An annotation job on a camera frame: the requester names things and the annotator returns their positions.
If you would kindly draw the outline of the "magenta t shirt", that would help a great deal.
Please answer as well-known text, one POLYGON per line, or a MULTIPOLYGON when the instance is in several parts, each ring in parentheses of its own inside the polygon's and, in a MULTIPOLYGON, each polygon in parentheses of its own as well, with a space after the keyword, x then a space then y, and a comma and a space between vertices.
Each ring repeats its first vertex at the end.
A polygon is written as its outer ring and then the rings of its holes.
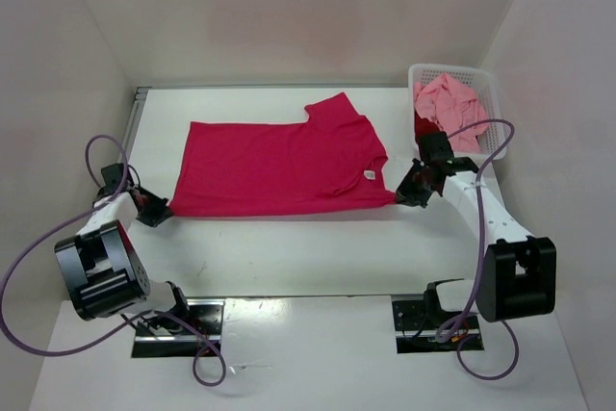
POLYGON ((291 124, 194 121, 169 207, 182 218, 292 216, 394 203, 388 156, 347 95, 305 106, 291 124))

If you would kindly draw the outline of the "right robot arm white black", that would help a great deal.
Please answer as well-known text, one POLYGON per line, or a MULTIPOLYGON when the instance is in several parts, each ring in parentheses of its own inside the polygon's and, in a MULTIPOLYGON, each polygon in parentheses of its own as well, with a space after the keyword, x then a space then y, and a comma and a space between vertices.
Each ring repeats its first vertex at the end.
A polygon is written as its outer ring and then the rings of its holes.
POLYGON ((454 154, 444 132, 419 138, 419 155, 396 190, 397 203, 425 208, 444 198, 478 243, 475 282, 464 315, 488 322, 551 313, 556 303, 556 247, 524 228, 483 182, 485 166, 454 154))

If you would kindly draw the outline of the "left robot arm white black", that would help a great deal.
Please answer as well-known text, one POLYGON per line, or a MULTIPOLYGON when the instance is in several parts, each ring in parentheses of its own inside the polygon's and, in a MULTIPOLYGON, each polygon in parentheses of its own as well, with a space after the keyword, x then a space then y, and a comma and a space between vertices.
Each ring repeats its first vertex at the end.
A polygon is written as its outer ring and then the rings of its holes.
POLYGON ((168 200, 145 189, 121 163, 103 167, 101 175, 96 211, 54 247, 73 308, 84 321, 145 313, 142 322, 152 333, 184 332, 193 311, 182 290, 151 280, 128 236, 135 221, 155 228, 172 218, 168 200))

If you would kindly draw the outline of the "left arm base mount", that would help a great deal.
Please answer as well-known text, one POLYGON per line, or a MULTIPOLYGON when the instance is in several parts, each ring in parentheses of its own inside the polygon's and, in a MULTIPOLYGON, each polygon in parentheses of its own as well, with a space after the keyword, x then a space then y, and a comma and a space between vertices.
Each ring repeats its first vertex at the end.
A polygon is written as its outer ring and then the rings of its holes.
POLYGON ((203 349, 204 357, 214 357, 211 348, 194 335, 198 331, 220 349, 225 301, 211 298, 189 298, 185 318, 191 328, 181 326, 165 317, 149 317, 134 322, 135 336, 131 357, 189 358, 203 349))

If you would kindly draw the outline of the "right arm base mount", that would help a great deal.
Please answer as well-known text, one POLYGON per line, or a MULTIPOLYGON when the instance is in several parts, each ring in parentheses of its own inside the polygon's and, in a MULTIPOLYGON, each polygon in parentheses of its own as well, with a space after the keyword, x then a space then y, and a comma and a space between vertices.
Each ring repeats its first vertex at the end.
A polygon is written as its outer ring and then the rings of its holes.
POLYGON ((476 316, 468 317, 450 340, 439 343, 436 329, 456 312, 443 310, 439 304, 429 308, 421 296, 393 297, 396 347, 398 354, 440 353, 484 350, 476 316))

